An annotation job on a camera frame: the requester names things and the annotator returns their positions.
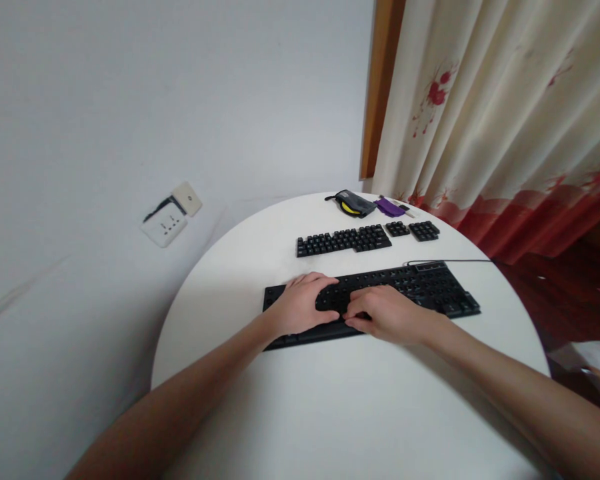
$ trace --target person's left hand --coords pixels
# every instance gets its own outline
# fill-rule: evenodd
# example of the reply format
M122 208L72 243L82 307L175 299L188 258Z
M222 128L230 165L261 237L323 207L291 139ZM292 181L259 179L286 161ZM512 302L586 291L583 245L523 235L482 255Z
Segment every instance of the person's left hand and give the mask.
M287 284L284 293L260 314L260 319L272 329L272 334L276 338L302 333L321 323L338 320L340 314L334 310L315 309L315 299L320 290L338 282L336 278L317 272L300 275Z

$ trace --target wall plate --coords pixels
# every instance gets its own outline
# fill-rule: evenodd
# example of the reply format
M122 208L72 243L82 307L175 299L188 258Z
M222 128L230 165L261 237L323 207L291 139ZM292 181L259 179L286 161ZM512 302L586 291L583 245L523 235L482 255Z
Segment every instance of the wall plate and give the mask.
M187 219L180 209L173 202L169 202L140 225L140 230L160 248L165 248L186 224Z
M174 189L171 194L174 196L180 206L192 217L202 207L202 202L191 188L189 182L183 182Z

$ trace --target wooden window frame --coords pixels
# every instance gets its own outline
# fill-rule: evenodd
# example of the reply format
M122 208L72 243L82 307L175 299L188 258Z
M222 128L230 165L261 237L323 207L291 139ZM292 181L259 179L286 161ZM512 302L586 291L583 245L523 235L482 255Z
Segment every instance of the wooden window frame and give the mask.
M360 178L375 172L406 0L376 0Z

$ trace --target white wall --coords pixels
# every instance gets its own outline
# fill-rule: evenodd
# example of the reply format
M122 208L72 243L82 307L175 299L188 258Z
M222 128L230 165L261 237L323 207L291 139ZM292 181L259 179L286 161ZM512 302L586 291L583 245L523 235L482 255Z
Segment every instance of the white wall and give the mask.
M146 392L169 304L224 232L360 188L372 16L0 0L1 479L61 477ZM162 250L138 222L184 179L204 207Z

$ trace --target dark wooden floor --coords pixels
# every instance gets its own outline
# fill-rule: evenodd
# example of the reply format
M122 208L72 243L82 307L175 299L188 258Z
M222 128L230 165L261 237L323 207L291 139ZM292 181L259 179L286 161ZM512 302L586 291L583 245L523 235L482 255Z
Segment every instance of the dark wooden floor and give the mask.
M515 265L497 265L543 344L600 340L600 250L578 241L554 259L528 253Z

